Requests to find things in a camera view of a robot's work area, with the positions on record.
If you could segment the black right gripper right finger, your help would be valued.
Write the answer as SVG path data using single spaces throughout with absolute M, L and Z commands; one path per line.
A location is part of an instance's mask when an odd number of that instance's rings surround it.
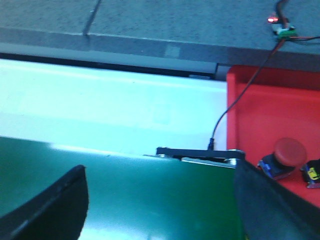
M 318 240 L 320 209 L 246 160 L 234 172 L 234 195 L 250 240 Z

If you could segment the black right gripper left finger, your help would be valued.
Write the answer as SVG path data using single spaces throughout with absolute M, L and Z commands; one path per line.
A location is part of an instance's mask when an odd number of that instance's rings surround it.
M 0 218 L 2 240 L 77 240 L 89 208 L 86 169 L 77 165 Z

